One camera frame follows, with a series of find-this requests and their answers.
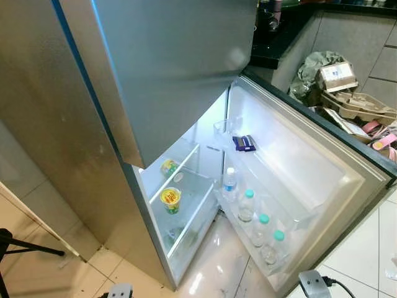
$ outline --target blue bottle cap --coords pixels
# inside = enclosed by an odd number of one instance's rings
[[[284,240],[284,233],[281,232],[280,230],[277,230],[274,232],[273,237],[277,240],[277,241],[283,241]]]
[[[259,216],[259,221],[262,223],[262,224],[268,224],[269,223],[269,220],[270,220],[270,218],[269,218],[269,216],[267,216],[266,214],[261,214],[260,216]]]
[[[246,197],[248,197],[248,198],[254,197],[254,191],[252,189],[247,189],[246,190]]]

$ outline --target plastic bottle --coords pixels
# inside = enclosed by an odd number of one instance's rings
[[[225,199],[232,203],[237,198],[237,179],[234,168],[228,168],[223,177],[222,193]]]
[[[269,265],[273,265],[279,261],[280,257],[284,255],[283,243],[285,235],[280,230],[277,230],[273,234],[273,239],[270,244],[263,246],[261,255],[265,259],[265,262]]]
[[[242,222],[250,222],[254,215],[254,191],[247,189],[238,204],[238,218]]]
[[[254,223],[251,236],[251,241],[254,246],[261,247],[263,245],[266,235],[269,234],[269,222],[269,216],[261,214],[258,221]]]

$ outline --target electrical cord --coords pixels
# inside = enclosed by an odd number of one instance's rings
[[[338,284],[351,296],[351,298],[355,298],[353,293],[340,281],[337,281],[336,279],[329,278],[328,276],[322,276],[322,278],[323,278],[325,284],[327,285],[327,287],[331,287],[332,284]]]

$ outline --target kitchen counter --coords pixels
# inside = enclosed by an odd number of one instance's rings
[[[333,3],[306,3],[286,7],[282,10],[280,27],[276,33],[255,32],[249,65],[276,70],[282,56],[295,43],[306,23],[320,10],[397,17],[397,8],[387,7]]]

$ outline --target tripod leg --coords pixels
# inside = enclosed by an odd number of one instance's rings
[[[1,276],[1,273],[0,273],[0,295],[1,298],[10,298],[10,296],[8,296],[6,285],[4,284],[4,280]]]
[[[29,242],[24,242],[24,241],[20,241],[17,239],[13,239],[13,238],[9,238],[9,237],[5,237],[3,235],[0,235],[0,243],[8,243],[8,244],[13,244],[13,245],[18,245],[21,247],[26,247],[26,248],[31,248],[33,250],[38,250],[38,251],[44,251],[45,253],[52,253],[54,255],[58,255],[58,256],[63,256],[65,254],[64,251],[61,250],[54,250],[52,248],[49,247],[45,247],[45,246],[40,246],[40,245],[36,245],[33,243],[29,243]]]

